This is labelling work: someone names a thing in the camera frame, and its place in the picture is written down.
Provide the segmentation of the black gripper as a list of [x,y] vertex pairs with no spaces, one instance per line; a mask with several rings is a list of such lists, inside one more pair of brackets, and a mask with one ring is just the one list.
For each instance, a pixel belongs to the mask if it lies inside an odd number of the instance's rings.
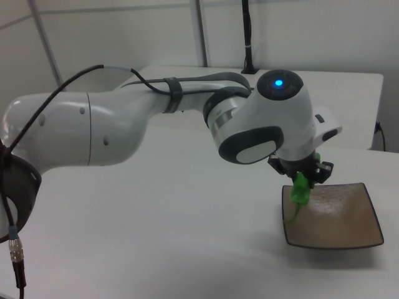
[[316,152],[297,161],[284,160],[276,154],[272,154],[267,162],[279,174],[286,175],[293,181],[297,179],[299,173],[302,173],[307,179],[310,189],[313,189],[316,183],[325,183],[334,168],[333,163],[321,161]]

